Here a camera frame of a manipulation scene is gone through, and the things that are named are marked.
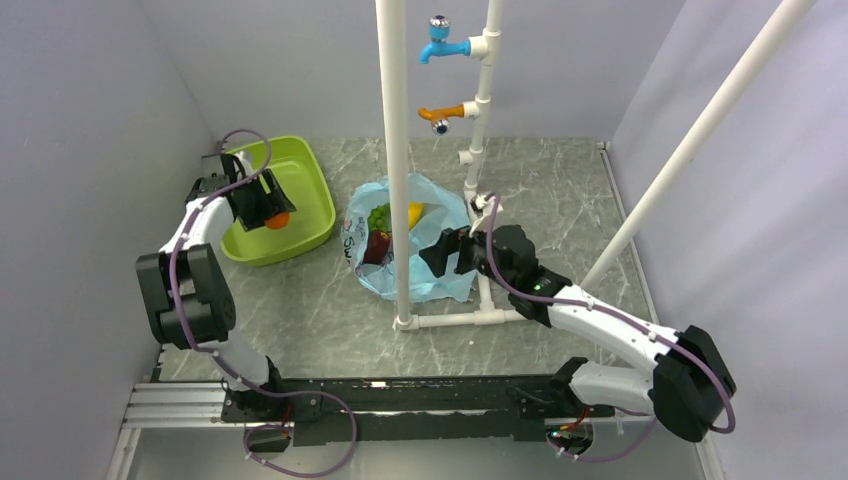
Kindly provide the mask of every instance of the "marble floor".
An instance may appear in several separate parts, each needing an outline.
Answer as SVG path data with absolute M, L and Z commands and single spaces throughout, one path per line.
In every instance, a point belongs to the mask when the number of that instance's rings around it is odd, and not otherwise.
M 218 258 L 235 298 L 242 332 L 288 377 L 497 375 L 553 373 L 569 357 L 616 363 L 609 353 L 571 333 L 535 322 L 392 330 L 393 304 L 359 285 L 339 241 L 345 208 L 357 186 L 386 174 L 382 139 L 309 142 L 338 213 L 333 236 L 300 257 L 254 268 Z M 466 138 L 413 139 L 411 168 L 460 193 L 466 169 L 456 151 Z M 540 261 L 581 279 L 621 224 L 598 154 L 587 138 L 492 138 L 480 189 L 503 196 L 499 224 L 518 223 L 536 244 Z M 509 308 L 494 288 L 497 306 Z M 629 250 L 594 292 L 648 319 L 648 307 Z M 413 305 L 413 313 L 470 312 L 474 303 L 441 300 Z M 162 380 L 220 378 L 204 356 L 166 349 Z

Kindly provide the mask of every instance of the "orange faucet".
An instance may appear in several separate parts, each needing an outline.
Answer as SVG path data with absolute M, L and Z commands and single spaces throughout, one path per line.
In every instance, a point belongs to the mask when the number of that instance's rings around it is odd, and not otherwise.
M 424 120 L 430 121 L 430 126 L 436 135 L 444 135 L 450 129 L 449 117 L 464 117 L 465 107 L 459 104 L 455 107 L 437 108 L 435 110 L 427 110 L 424 107 L 418 109 L 418 116 Z

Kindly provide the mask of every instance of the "green plastic basin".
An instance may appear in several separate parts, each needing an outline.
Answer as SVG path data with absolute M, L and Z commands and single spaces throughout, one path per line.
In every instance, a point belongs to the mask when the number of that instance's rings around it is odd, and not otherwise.
M 236 221 L 224 234 L 221 249 L 238 262 L 254 267 L 269 265 L 308 252 L 332 233 L 336 209 L 315 154 L 300 137 L 277 137 L 271 141 L 268 169 L 297 208 L 289 223 L 278 230 L 266 227 L 245 232 Z M 265 144 L 252 143 L 230 151 L 248 150 L 254 168 L 265 160 Z

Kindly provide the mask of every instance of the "yellow fruit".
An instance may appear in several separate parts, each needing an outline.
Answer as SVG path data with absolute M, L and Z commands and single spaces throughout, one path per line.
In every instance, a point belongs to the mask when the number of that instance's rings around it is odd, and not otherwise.
M 421 220 L 421 213 L 424 212 L 424 204 L 423 203 L 414 203 L 410 202 L 409 204 L 409 229 L 412 230 L 412 227 L 418 223 L 418 220 Z

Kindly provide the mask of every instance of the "blue plastic bag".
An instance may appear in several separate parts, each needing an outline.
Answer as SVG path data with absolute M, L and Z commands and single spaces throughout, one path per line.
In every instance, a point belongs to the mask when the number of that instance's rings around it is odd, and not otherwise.
M 458 253 L 448 257 L 447 273 L 441 278 L 436 278 L 418 255 L 419 250 L 436 243 L 445 228 L 460 228 L 469 224 L 465 202 L 458 195 L 436 186 L 417 173 L 409 175 L 409 201 L 424 204 L 421 219 L 409 232 L 410 300 L 417 303 L 452 297 L 460 302 L 467 301 L 474 272 L 465 275 L 453 273 Z M 386 300 L 394 300 L 397 291 L 392 254 L 387 256 L 383 265 L 362 263 L 368 244 L 368 216 L 371 210 L 386 203 L 389 203 L 387 177 L 357 188 L 342 224 L 342 246 L 359 283 Z

